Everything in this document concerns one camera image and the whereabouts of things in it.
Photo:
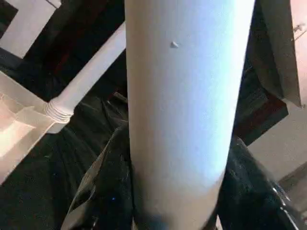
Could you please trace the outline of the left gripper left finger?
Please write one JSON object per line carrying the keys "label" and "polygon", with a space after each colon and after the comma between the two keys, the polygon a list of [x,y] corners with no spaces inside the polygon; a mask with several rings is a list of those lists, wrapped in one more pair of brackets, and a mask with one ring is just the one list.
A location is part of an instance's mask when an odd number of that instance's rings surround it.
{"label": "left gripper left finger", "polygon": [[130,230],[132,216],[129,128],[124,123],[82,178],[61,229]]}

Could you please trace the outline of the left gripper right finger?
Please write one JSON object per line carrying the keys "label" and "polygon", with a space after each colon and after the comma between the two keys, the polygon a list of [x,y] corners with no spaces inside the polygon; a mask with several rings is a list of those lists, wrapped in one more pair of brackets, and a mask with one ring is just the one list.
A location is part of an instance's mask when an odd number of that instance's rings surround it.
{"label": "left gripper right finger", "polygon": [[301,214],[286,192],[232,137],[217,214],[224,230],[305,230]]}

